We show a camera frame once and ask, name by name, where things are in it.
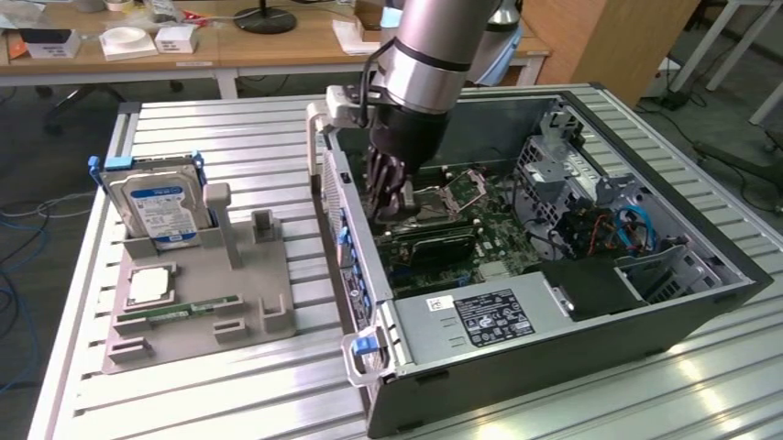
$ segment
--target blue hard drive label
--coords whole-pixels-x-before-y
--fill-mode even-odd
[[[131,192],[134,206],[150,238],[158,243],[176,243],[196,236],[196,222],[183,207],[187,194],[182,186],[150,188]]]

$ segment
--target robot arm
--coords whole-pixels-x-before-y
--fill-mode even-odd
[[[494,21],[504,20],[515,29],[520,3],[406,1],[396,38],[374,55],[383,58],[372,98],[367,83],[362,85],[359,124],[370,126],[367,185],[379,223],[419,212],[411,177],[436,154],[488,23],[496,28]],[[368,105],[374,114],[366,120]]]

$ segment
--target aluminum extrusion table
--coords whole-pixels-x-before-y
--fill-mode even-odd
[[[562,89],[539,87],[539,90]],[[430,424],[395,438],[718,438],[783,433],[783,243],[650,126],[607,93],[571,86],[651,166],[775,276],[774,285],[667,353]],[[471,91],[471,94],[490,92]],[[31,438],[363,438],[347,383],[304,159],[304,107],[319,96],[144,104],[118,118],[110,154],[202,151],[228,182],[234,219],[270,207],[283,219],[300,334],[107,376],[99,373],[124,233],[98,194]],[[608,172],[620,159],[584,132]]]

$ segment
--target motherboard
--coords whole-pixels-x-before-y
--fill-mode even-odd
[[[423,170],[414,189],[419,214],[375,231],[398,298],[520,275],[540,262],[499,175],[482,166]]]

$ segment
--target white box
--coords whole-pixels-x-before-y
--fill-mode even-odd
[[[665,58],[658,66],[657,76],[647,86],[642,98],[659,98],[667,91],[667,85],[674,83],[674,77],[681,71],[681,65],[670,58]]]
[[[194,26],[163,27],[155,36],[160,53],[194,53],[199,44]]]
[[[140,43],[135,44],[132,48],[120,47],[107,43],[103,35],[99,37],[99,39],[100,47],[103,49],[103,56],[107,61],[131,60],[134,58],[143,58],[158,55],[158,49],[155,48],[155,43],[152,42],[152,37],[150,37],[150,35]]]
[[[20,29],[24,45],[34,58],[75,58],[82,45],[74,29]]]

